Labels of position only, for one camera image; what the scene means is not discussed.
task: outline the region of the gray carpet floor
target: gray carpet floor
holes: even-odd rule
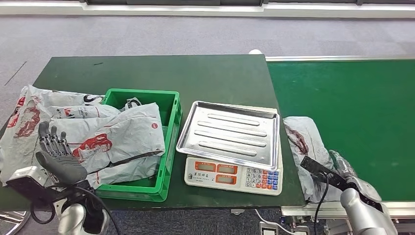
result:
[[[415,22],[203,17],[0,17],[0,122],[52,56],[247,54],[415,56]],[[276,221],[275,210],[264,216]],[[259,234],[254,211],[115,211],[123,234]],[[20,234],[56,234],[29,221]]]

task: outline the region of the orange display panel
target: orange display panel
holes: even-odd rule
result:
[[[204,171],[215,172],[216,164],[204,163],[204,162],[195,162],[195,169],[196,170],[204,170]]]
[[[225,174],[236,174],[238,172],[238,166],[218,164],[216,172]]]
[[[236,184],[236,176],[232,175],[216,175],[216,182],[221,184],[234,185]]]

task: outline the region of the digital weighing scale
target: digital weighing scale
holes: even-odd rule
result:
[[[177,151],[188,154],[187,185],[267,195],[282,191],[276,109],[196,101]]]
[[[278,162],[282,162],[279,149]],[[184,170],[187,185],[277,196],[282,191],[282,164],[276,171],[188,156]]]

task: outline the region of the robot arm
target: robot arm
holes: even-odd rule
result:
[[[340,189],[340,202],[345,209],[355,235],[397,235],[388,208],[369,183],[354,175],[343,178],[317,161],[304,157],[300,164],[320,181]]]
[[[48,122],[39,125],[42,150],[36,153],[36,159],[46,173],[36,166],[18,169],[7,185],[31,201],[31,215],[36,222],[47,224],[57,215],[58,234],[105,234],[111,214],[85,180],[87,171],[72,155],[66,133],[62,132],[59,138],[56,131],[56,127],[52,126],[49,132]],[[54,183],[49,187],[46,186],[48,179]],[[52,209],[51,218],[39,220],[33,212],[34,208]]]

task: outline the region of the scale keypad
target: scale keypad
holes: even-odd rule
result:
[[[278,190],[278,175],[278,171],[247,168],[245,186],[250,188]]]

